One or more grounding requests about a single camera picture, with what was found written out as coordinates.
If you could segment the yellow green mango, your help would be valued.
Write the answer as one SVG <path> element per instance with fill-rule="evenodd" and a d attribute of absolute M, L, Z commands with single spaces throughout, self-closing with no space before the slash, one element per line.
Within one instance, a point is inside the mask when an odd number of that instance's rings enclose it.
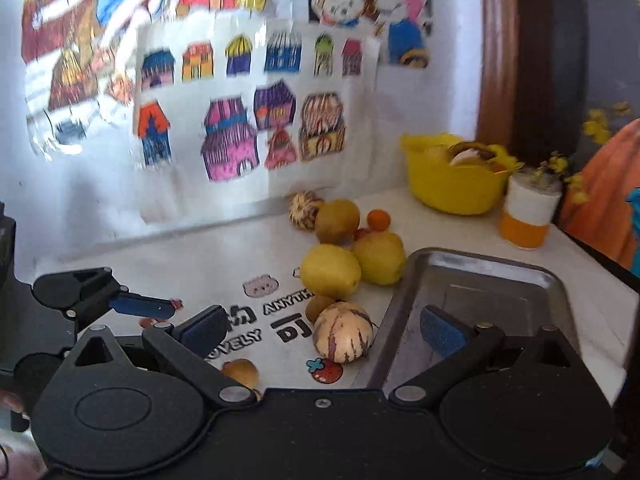
<path fill-rule="evenodd" d="M 352 245 L 363 281 L 378 286 L 396 284 L 404 274 L 406 252 L 401 238 L 393 232 L 371 232 Z"/>

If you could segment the small brown kiwi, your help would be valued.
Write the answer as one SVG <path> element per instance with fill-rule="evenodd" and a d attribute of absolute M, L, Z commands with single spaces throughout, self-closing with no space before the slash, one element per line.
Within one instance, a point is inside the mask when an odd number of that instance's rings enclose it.
<path fill-rule="evenodd" d="M 306 319 L 310 324 L 314 324 L 319 315 L 335 303 L 336 300 L 328 296 L 313 296 L 305 309 Z"/>

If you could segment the large yellow lemon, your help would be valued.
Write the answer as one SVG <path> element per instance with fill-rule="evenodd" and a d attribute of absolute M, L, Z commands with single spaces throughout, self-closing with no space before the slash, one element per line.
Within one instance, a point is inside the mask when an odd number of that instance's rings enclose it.
<path fill-rule="evenodd" d="M 318 244 L 303 258 L 299 277 L 306 289 L 317 296 L 349 300 L 359 287 L 362 273 L 357 258 L 349 250 Z"/>

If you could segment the small orange tangerine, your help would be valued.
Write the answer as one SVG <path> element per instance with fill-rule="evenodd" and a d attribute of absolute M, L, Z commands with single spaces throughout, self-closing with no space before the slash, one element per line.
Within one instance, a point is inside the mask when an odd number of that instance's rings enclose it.
<path fill-rule="evenodd" d="M 367 225 L 371 231 L 386 231 L 392 224 L 392 217 L 383 209 L 373 209 L 367 214 Z"/>

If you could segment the red cherry tomato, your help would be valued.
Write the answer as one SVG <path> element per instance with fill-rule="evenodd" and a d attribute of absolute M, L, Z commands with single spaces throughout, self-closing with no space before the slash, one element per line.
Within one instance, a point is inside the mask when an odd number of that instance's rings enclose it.
<path fill-rule="evenodd" d="M 366 228 L 361 228 L 358 229 L 355 233 L 354 233 L 354 241 L 356 242 L 357 240 L 361 240 L 363 237 L 365 237 L 366 235 L 368 235 L 370 233 L 369 229 Z"/>

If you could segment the brown round pear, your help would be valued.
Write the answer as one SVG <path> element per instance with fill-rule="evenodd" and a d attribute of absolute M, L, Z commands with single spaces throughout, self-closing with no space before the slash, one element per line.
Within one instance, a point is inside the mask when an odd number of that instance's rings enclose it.
<path fill-rule="evenodd" d="M 344 245 L 359 229 L 360 211 L 351 200 L 326 202 L 317 214 L 314 229 L 321 244 Z"/>

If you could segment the dark striped pepino melon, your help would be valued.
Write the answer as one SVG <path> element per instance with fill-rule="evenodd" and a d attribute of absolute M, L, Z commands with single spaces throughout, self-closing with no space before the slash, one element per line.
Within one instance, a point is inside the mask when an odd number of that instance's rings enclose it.
<path fill-rule="evenodd" d="M 313 231 L 316 226 L 318 212 L 324 200 L 315 192 L 299 192 L 290 200 L 288 218 L 293 226 L 303 231 Z"/>

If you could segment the small tan fruit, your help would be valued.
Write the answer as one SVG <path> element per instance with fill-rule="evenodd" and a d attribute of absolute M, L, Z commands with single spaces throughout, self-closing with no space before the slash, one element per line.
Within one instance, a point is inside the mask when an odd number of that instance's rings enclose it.
<path fill-rule="evenodd" d="M 248 359 L 237 359 L 225 362 L 221 367 L 221 371 L 224 376 L 227 376 L 242 386 L 252 390 L 258 400 L 262 398 L 262 394 L 258 391 L 258 368 L 252 361 Z"/>

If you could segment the silver metal tray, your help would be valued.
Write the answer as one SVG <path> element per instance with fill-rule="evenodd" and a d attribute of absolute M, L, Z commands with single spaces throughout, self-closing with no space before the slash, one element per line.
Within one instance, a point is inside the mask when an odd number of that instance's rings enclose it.
<path fill-rule="evenodd" d="M 355 388 L 387 392 L 440 361 L 421 335 L 420 314 L 428 304 L 465 325 L 488 322 L 509 336 L 534 336 L 541 326 L 554 325 L 580 350 L 570 300 L 553 273 L 512 260 L 423 248 L 407 260 Z"/>

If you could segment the white printed tablecloth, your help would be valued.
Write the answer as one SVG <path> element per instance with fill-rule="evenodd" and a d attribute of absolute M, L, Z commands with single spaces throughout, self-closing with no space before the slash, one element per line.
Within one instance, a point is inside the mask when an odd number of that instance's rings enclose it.
<path fill-rule="evenodd" d="M 638 295 L 565 234 L 523 250 L 496 216 L 440 214 L 405 190 L 358 204 L 382 207 L 390 228 L 329 245 L 271 217 L 48 261 L 38 275 L 111 270 L 126 292 L 101 324 L 117 336 L 155 322 L 134 296 L 177 300 L 168 322 L 195 323 L 186 345 L 253 390 L 392 390 L 462 345 L 455 318 L 509 336 L 556 328 L 616 398 Z"/>

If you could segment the yellow plastic bowl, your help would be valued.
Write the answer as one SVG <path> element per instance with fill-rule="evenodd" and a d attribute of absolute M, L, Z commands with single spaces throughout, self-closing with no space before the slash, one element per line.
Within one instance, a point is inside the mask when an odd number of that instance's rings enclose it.
<path fill-rule="evenodd" d="M 412 195 L 446 214 L 480 216 L 502 199 L 511 174 L 523 164 L 499 144 L 465 141 L 450 133 L 400 137 Z"/>

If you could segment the white orange cup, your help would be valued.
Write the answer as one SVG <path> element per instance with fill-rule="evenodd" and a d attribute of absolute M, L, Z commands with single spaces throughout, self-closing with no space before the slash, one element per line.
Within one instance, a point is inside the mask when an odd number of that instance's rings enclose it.
<path fill-rule="evenodd" d="M 561 196 L 562 184 L 558 179 L 543 176 L 535 180 L 532 170 L 512 174 L 498 225 L 500 236 L 519 248 L 540 247 Z"/>

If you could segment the coloured houses drawing sheet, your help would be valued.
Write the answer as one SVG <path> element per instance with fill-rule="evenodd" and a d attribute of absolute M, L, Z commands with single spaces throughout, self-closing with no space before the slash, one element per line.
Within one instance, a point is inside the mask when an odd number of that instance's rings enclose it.
<path fill-rule="evenodd" d="M 360 28 L 200 12 L 141 29 L 137 201 L 150 223 L 367 179 L 381 46 Z"/>

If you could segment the yellow flower sprig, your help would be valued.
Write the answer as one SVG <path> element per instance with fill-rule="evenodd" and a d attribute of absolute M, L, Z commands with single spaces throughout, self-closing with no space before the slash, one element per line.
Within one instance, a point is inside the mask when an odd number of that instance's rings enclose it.
<path fill-rule="evenodd" d="M 590 108 L 580 127 L 582 136 L 573 154 L 554 151 L 541 162 L 528 177 L 528 182 L 539 191 L 564 191 L 572 205 L 588 202 L 584 171 L 594 155 L 612 140 L 614 127 L 622 120 L 631 118 L 634 110 L 627 101 L 606 107 Z"/>

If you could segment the cartoon figures drawing sheet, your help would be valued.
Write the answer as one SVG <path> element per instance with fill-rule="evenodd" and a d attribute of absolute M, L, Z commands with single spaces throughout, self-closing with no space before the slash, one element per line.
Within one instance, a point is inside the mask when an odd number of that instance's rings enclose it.
<path fill-rule="evenodd" d="M 26 126 L 44 159 L 77 155 L 92 128 L 122 125 L 140 29 L 197 10 L 262 11 L 269 0 L 24 0 Z"/>

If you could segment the girl with bear drawing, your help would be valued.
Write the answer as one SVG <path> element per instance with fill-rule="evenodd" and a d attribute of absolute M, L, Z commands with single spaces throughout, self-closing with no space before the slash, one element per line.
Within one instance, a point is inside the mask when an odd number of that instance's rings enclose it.
<path fill-rule="evenodd" d="M 433 0 L 308 0 L 309 18 L 329 26 L 365 28 L 382 42 L 382 60 L 411 68 L 430 64 L 426 40 Z"/>

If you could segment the brown wooden door frame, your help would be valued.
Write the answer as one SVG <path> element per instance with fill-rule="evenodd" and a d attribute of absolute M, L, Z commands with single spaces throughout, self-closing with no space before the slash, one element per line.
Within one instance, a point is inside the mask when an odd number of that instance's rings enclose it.
<path fill-rule="evenodd" d="M 508 146 L 518 84 L 518 0 L 483 0 L 483 57 L 476 138 Z"/>

